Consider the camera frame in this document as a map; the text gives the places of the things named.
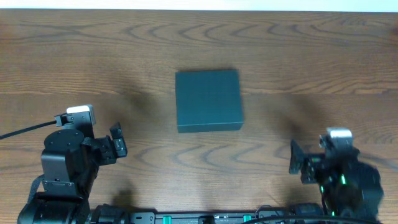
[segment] wood grain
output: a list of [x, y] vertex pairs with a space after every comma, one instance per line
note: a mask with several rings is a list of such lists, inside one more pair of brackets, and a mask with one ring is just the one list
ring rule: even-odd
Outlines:
[[[336, 12], [0, 10], [0, 134], [91, 103], [96, 136], [120, 121], [127, 158], [90, 195], [158, 211], [254, 210], [319, 202], [288, 175], [289, 140], [308, 151], [346, 126], [378, 167], [383, 223], [398, 221], [398, 15]], [[177, 134], [174, 74], [240, 72], [240, 131]], [[42, 173], [48, 127], [0, 141], [0, 223], [15, 223]]]

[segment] green light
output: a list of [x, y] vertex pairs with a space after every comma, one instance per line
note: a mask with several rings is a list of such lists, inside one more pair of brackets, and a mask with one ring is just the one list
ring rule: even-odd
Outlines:
[[341, 175], [341, 183], [343, 185], [346, 184], [346, 178], [344, 177], [344, 174]]

